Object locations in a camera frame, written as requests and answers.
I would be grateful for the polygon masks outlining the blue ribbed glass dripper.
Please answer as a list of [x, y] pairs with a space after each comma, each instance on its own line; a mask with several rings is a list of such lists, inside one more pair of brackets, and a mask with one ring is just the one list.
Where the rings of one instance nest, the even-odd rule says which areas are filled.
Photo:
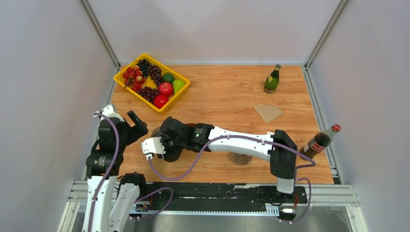
[[162, 132], [161, 132], [161, 128], [157, 127], [156, 129], [153, 130], [151, 137], [161, 137]]

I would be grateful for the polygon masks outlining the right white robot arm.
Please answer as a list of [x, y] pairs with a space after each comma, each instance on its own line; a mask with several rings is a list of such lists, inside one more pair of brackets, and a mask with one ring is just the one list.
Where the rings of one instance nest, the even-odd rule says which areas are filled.
[[270, 163], [270, 173], [277, 178], [276, 195], [288, 202], [295, 196], [294, 178], [297, 145], [283, 130], [267, 134], [246, 134], [210, 124], [184, 124], [168, 117], [159, 127], [164, 146], [162, 157], [174, 162], [183, 150], [203, 152], [227, 151], [248, 155]]

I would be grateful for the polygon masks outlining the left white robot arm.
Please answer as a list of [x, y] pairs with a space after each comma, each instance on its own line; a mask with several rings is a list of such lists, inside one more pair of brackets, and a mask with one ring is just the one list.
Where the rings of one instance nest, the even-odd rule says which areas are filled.
[[127, 173], [119, 177], [125, 148], [148, 133], [147, 125], [133, 112], [129, 123], [112, 106], [95, 112], [100, 119], [98, 139], [86, 159], [88, 185], [84, 232], [121, 232], [136, 200], [147, 196], [143, 174]]

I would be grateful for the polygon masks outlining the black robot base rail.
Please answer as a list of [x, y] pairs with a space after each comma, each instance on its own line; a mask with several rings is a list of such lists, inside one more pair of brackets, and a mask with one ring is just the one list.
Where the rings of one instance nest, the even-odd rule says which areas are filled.
[[226, 183], [152, 182], [143, 191], [131, 217], [155, 213], [169, 215], [268, 216], [292, 220], [299, 207], [308, 203], [305, 187], [291, 194], [276, 185]]

